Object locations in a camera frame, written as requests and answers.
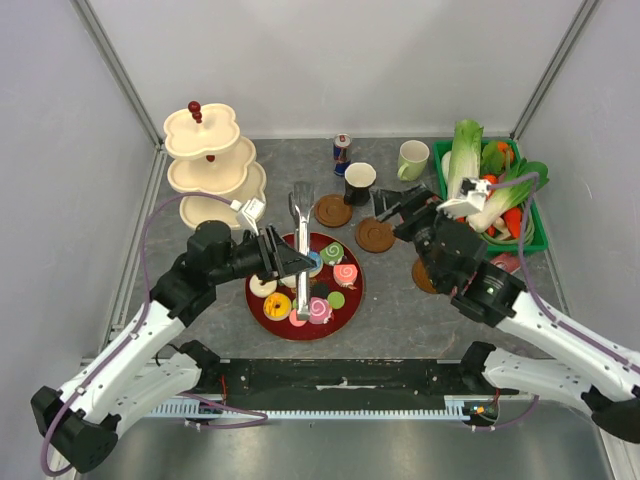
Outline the yellow frosted donut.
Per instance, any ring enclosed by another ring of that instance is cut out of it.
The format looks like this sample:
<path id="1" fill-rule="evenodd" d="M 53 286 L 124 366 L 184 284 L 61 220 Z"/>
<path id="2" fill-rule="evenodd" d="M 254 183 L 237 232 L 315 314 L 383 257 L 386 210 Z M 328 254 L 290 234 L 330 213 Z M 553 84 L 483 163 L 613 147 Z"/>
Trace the yellow frosted donut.
<path id="1" fill-rule="evenodd" d="M 274 292 L 263 303 L 263 314 L 271 321 L 286 319 L 292 310 L 292 300 L 281 292 Z"/>

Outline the black sandwich cookie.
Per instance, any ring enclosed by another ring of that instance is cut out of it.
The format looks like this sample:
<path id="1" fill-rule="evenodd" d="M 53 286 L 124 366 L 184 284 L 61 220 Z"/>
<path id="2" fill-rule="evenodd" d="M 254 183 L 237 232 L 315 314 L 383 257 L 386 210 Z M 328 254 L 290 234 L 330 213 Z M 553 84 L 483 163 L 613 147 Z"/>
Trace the black sandwich cookie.
<path id="1" fill-rule="evenodd" d="M 326 299 L 330 293 L 330 287 L 324 282 L 318 282 L 311 287 L 311 296 Z"/>

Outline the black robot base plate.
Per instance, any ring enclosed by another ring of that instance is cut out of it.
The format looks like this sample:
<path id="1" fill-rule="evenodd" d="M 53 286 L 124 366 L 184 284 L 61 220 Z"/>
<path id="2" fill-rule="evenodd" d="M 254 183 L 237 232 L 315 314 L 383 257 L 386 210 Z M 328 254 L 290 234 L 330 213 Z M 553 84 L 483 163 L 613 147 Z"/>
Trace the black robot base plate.
<path id="1" fill-rule="evenodd" d="M 445 395 L 493 396 L 497 388 L 457 362 L 428 359 L 230 359 L 211 364 L 189 393 L 223 395 L 232 406 L 282 408 L 354 400 L 419 403 Z"/>

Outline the green macaron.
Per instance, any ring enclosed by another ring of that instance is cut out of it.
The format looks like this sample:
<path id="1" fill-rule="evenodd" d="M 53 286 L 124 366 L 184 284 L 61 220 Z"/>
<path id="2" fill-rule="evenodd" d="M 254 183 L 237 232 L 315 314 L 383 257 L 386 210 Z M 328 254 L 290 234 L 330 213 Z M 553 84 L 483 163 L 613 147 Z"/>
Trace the green macaron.
<path id="1" fill-rule="evenodd" d="M 332 291 L 327 296 L 327 301 L 333 310 L 339 310 L 346 304 L 346 298 L 343 293 L 339 291 Z"/>

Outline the plain white donut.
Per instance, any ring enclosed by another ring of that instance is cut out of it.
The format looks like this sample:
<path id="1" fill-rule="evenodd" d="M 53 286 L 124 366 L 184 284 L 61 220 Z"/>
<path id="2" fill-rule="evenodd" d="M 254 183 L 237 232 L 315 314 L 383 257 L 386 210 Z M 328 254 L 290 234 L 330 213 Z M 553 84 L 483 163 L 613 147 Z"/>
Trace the plain white donut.
<path id="1" fill-rule="evenodd" d="M 253 275 L 249 280 L 250 293 L 257 298 L 267 298 L 276 291 L 277 287 L 277 280 L 263 281 L 257 275 Z"/>

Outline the pink macaron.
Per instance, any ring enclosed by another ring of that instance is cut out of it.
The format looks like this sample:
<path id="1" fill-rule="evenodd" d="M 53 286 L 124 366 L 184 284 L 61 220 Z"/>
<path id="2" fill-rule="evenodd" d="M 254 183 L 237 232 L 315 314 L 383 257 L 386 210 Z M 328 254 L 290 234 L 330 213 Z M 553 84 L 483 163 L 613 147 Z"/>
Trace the pink macaron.
<path id="1" fill-rule="evenodd" d="M 296 312 L 295 309 L 293 309 L 289 314 L 289 322 L 294 327 L 302 327 L 303 325 L 305 325 L 307 323 L 306 320 L 298 318 L 298 315 L 297 315 L 297 312 Z"/>

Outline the hot pink swirl roll cake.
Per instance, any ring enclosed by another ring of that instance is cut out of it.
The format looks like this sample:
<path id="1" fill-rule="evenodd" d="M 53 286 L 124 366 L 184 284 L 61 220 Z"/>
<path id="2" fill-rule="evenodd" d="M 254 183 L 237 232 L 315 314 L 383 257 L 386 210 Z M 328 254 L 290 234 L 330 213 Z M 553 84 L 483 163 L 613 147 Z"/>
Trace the hot pink swirl roll cake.
<path id="1" fill-rule="evenodd" d="M 332 317 L 332 307 L 327 299 L 312 297 L 309 322 L 314 325 L 327 324 Z"/>

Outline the silver metal serving tongs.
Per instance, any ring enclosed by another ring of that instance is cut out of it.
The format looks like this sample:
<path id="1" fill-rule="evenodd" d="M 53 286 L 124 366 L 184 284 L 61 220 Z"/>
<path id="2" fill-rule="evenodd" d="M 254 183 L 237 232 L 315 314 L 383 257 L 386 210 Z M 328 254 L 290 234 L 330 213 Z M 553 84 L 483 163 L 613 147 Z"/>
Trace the silver metal serving tongs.
<path id="1" fill-rule="evenodd" d="M 310 252 L 310 217 L 314 206 L 314 186 L 310 182 L 297 181 L 289 193 L 289 211 L 294 220 L 294 245 L 299 253 L 309 256 Z M 311 285 L 308 270 L 296 275 L 297 281 L 297 318 L 309 320 Z"/>

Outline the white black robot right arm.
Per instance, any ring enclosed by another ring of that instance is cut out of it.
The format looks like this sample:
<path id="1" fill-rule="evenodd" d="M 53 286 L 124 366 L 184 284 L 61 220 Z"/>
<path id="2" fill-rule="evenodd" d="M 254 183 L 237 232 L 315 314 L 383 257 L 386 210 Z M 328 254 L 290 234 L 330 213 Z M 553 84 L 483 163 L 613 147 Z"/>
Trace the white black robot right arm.
<path id="1" fill-rule="evenodd" d="M 415 247 L 439 294 L 468 319 L 525 340 L 549 354 L 520 358 L 475 342 L 458 368 L 467 392 L 514 389 L 575 408 L 602 430 L 639 441 L 639 354 L 574 321 L 540 299 L 533 288 L 487 261 L 486 243 L 444 214 L 425 186 L 403 192 L 375 189 L 375 217 L 399 216 L 396 238 Z"/>

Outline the blue frosted donut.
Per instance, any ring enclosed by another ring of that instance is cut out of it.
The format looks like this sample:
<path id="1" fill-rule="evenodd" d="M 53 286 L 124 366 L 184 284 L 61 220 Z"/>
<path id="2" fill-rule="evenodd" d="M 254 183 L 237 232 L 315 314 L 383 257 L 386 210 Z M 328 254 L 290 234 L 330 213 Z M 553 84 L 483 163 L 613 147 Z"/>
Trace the blue frosted donut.
<path id="1" fill-rule="evenodd" d="M 308 274 L 310 278 L 314 278 L 322 271 L 324 262 L 321 255 L 315 251 L 310 251 L 309 257 L 314 261 L 314 267 L 308 271 Z"/>

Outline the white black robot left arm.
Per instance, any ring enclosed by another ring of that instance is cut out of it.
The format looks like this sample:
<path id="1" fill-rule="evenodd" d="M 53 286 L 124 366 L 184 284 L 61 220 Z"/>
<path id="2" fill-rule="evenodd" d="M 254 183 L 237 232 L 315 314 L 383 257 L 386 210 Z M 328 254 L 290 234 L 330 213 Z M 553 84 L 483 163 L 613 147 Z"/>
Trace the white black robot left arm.
<path id="1" fill-rule="evenodd" d="M 155 353 L 215 301 L 217 286 L 251 276 L 275 281 L 314 265 L 271 226 L 258 233 L 247 231 L 236 243 L 226 223 L 201 223 L 188 238 L 185 252 L 109 346 L 62 386 L 43 386 L 32 396 L 31 409 L 43 437 L 43 472 L 49 477 L 57 474 L 48 463 L 51 449 L 68 462 L 61 474 L 71 469 L 89 472 L 157 405 L 192 388 L 207 393 L 217 387 L 219 358 L 200 343 L 181 348 L 142 379 L 136 377 Z"/>

